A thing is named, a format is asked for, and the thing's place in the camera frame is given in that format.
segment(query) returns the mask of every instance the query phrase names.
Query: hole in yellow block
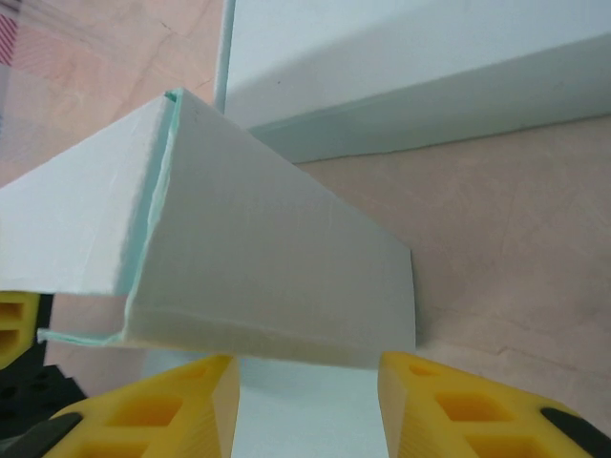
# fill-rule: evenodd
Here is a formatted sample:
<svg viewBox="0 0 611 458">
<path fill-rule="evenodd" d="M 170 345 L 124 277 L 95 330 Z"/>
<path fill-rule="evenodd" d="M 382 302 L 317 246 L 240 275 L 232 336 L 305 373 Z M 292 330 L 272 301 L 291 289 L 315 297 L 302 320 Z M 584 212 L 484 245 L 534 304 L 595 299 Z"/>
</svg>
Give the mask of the hole in yellow block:
<svg viewBox="0 0 611 458">
<path fill-rule="evenodd" d="M 23 303 L 0 302 L 0 321 L 21 320 Z"/>
<path fill-rule="evenodd" d="M 71 458 L 140 458 L 146 444 L 88 444 Z"/>
<path fill-rule="evenodd" d="M 2 357 L 3 354 L 13 351 L 18 343 L 19 331 L 0 331 L 0 357 Z"/>
<path fill-rule="evenodd" d="M 430 369 L 427 369 L 426 367 L 422 367 L 421 365 L 414 365 L 414 364 L 410 364 L 410 372 L 414 375 L 421 375 L 421 376 L 427 376 L 427 375 L 439 375 L 436 372 L 433 372 Z"/>
<path fill-rule="evenodd" d="M 440 393 L 435 396 L 453 422 L 506 422 L 512 416 L 493 399 L 477 393 Z"/>
<path fill-rule="evenodd" d="M 141 396 L 125 402 L 109 427 L 167 427 L 182 406 L 178 396 Z"/>
<path fill-rule="evenodd" d="M 479 458 L 552 458 L 531 437 L 471 436 L 467 441 Z"/>
</svg>

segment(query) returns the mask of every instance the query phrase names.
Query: foam board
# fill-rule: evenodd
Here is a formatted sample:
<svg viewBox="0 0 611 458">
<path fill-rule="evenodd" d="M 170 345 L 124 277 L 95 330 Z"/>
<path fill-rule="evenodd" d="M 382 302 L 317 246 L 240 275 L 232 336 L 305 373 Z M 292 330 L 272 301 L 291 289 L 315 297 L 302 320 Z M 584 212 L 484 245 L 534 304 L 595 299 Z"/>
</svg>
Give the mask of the foam board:
<svg viewBox="0 0 611 458">
<path fill-rule="evenodd" d="M 293 162 L 605 115 L 609 17 L 606 0 L 240 0 L 218 98 Z"/>
<path fill-rule="evenodd" d="M 130 291 L 172 105 L 155 99 L 0 189 L 0 290 Z"/>
<path fill-rule="evenodd" d="M 414 349 L 410 250 L 186 91 L 1 191 L 2 288 L 129 290 L 118 334 L 43 338 L 347 365 Z"/>
<path fill-rule="evenodd" d="M 151 350 L 143 377 L 203 355 Z M 233 456 L 386 456 L 377 370 L 240 360 L 240 406 Z"/>
</svg>

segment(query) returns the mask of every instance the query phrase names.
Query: folded foam board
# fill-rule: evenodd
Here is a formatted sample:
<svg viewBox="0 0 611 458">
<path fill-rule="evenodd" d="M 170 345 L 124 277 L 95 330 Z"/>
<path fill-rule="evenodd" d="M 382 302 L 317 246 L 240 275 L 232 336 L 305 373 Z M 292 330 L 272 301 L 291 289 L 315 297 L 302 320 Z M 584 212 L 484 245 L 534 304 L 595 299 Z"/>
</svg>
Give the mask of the folded foam board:
<svg viewBox="0 0 611 458">
<path fill-rule="evenodd" d="M 217 99 L 293 162 L 605 115 L 610 17 L 607 0 L 238 0 Z"/>
<path fill-rule="evenodd" d="M 410 250 L 186 91 L 0 189 L 0 290 L 129 293 L 81 344 L 325 364 L 413 350 Z"/>
</svg>

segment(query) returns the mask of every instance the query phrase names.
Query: black plastic part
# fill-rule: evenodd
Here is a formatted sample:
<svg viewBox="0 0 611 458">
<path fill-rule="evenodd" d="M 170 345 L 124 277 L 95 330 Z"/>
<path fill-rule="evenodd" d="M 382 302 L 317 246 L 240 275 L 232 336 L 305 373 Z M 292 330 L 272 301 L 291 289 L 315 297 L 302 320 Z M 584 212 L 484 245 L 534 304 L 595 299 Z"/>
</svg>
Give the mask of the black plastic part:
<svg viewBox="0 0 611 458">
<path fill-rule="evenodd" d="M 49 326 L 52 306 L 53 296 L 41 295 L 37 328 Z M 46 348 L 46 343 L 34 340 L 14 363 L 0 370 L 0 440 L 24 434 L 58 410 L 86 398 L 56 365 L 43 365 Z"/>
<path fill-rule="evenodd" d="M 611 457 L 611 438 L 588 421 L 553 407 L 542 408 L 541 414 L 593 458 Z"/>
<path fill-rule="evenodd" d="M 56 365 L 40 367 L 29 379 L 0 385 L 0 439 L 25 433 L 58 410 L 86 396 Z"/>
<path fill-rule="evenodd" d="M 7 448 L 0 458 L 43 458 L 82 419 L 80 413 L 71 412 L 39 423 Z"/>
</svg>

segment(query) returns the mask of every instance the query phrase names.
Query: yellow plastic block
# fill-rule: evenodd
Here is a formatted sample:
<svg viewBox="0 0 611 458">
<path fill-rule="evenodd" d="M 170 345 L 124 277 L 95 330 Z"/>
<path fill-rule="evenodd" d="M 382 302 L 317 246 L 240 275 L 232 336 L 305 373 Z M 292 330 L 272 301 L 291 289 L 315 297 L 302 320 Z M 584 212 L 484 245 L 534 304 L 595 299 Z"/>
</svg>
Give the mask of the yellow plastic block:
<svg viewBox="0 0 611 458">
<path fill-rule="evenodd" d="M 589 456 L 540 410 L 566 406 L 405 353 L 385 353 L 378 395 L 390 458 Z"/>
<path fill-rule="evenodd" d="M 0 369 L 32 346 L 39 294 L 0 291 Z"/>
<path fill-rule="evenodd" d="M 45 458 L 229 458 L 239 398 L 234 358 L 200 360 L 60 410 L 84 418 Z"/>
</svg>

